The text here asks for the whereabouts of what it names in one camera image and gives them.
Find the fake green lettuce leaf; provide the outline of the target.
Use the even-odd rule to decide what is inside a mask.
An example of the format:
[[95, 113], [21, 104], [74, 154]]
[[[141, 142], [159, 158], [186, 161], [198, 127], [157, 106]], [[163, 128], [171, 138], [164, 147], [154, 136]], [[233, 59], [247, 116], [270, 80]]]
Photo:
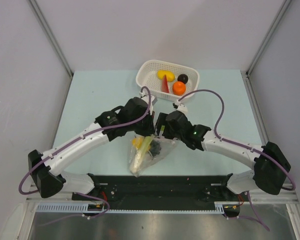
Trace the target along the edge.
[[149, 153], [150, 143], [154, 139], [153, 136], [146, 136], [143, 138], [143, 143], [139, 149], [136, 149], [134, 146], [131, 147], [129, 170], [134, 176], [138, 176], [143, 169], [146, 154]]

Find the clear zip top bag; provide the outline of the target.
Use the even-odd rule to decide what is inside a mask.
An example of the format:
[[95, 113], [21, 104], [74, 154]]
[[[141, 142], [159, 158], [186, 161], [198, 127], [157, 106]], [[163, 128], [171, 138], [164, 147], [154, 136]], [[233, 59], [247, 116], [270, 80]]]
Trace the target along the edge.
[[[141, 170], [141, 172], [139, 173], [138, 176], [135, 176], [135, 177], [139, 177], [142, 175], [142, 173], [149, 167], [155, 165], [156, 163], [158, 163], [159, 161], [163, 160], [164, 158], [166, 158], [171, 152], [172, 150], [177, 146], [177, 139], [174, 138], [174, 139], [166, 139], [164, 138], [163, 136], [156, 136], [156, 135], [151, 135], [153, 136], [153, 141], [157, 141], [157, 142], [160, 142], [161, 144], [161, 151], [160, 151], [160, 154], [155, 156], [155, 157], [152, 157], [150, 153], [147, 153], [146, 156], [145, 156], [145, 163], [142, 165], [143, 168]], [[130, 157], [129, 157], [129, 165], [130, 165], [130, 160], [131, 160], [131, 150], [130, 150]]]

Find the orange fake orange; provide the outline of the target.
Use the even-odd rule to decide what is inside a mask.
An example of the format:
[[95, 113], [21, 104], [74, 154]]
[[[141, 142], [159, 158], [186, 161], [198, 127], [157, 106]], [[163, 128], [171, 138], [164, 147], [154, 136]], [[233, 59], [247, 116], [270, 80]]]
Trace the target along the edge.
[[186, 90], [187, 90], [186, 85], [181, 81], [176, 81], [172, 85], [172, 91], [177, 96], [182, 96], [186, 92]]

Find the fake watermelon slice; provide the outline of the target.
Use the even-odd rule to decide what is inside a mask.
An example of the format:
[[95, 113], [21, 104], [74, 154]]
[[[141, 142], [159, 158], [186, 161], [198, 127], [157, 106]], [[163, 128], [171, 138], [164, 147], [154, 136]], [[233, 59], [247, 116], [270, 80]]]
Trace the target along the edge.
[[164, 75], [161, 80], [161, 91], [163, 93], [167, 93], [167, 94], [169, 93], [169, 85], [168, 85], [168, 80], [166, 75]]

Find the dark purple fake plum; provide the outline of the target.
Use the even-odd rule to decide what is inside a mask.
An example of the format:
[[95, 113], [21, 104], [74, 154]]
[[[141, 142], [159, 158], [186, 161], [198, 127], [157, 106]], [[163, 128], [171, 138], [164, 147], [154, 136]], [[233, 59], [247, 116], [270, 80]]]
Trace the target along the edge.
[[177, 80], [179, 82], [182, 82], [183, 84], [187, 84], [188, 81], [189, 81], [189, 77], [186, 75], [186, 74], [180, 74], [178, 77], [177, 77]]

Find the yellow fake lemon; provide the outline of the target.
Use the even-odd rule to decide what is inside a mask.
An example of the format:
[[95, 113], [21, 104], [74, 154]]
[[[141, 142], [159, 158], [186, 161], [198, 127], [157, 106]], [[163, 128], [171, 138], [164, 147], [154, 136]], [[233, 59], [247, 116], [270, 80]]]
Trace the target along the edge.
[[157, 77], [160, 79], [160, 80], [163, 80], [164, 77], [166, 77], [166, 80], [168, 82], [173, 82], [175, 80], [175, 75], [173, 72], [171, 71], [168, 71], [168, 70], [158, 70], [157, 71]]

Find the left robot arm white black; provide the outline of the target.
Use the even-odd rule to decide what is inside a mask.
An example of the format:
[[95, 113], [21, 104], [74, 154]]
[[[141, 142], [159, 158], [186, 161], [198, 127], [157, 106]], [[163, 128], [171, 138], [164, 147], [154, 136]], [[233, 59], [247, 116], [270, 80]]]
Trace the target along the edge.
[[62, 145], [40, 153], [28, 154], [30, 176], [43, 199], [60, 192], [84, 194], [95, 200], [101, 188], [91, 173], [74, 174], [65, 169], [89, 151], [129, 132], [147, 137], [154, 134], [153, 105], [156, 97], [133, 97], [124, 106], [103, 112], [77, 136]]

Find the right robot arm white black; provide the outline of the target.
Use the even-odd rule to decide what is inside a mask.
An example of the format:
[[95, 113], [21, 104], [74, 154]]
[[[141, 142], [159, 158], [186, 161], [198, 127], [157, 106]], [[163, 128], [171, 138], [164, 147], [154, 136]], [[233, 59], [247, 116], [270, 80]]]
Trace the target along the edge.
[[255, 189], [276, 196], [283, 190], [291, 169], [277, 144], [269, 141], [266, 145], [258, 145], [217, 137], [213, 129], [191, 124], [186, 115], [178, 110], [169, 114], [160, 113], [155, 131], [165, 139], [183, 142], [191, 150], [220, 154], [249, 167], [249, 171], [227, 175], [220, 188], [221, 196], [227, 201]]

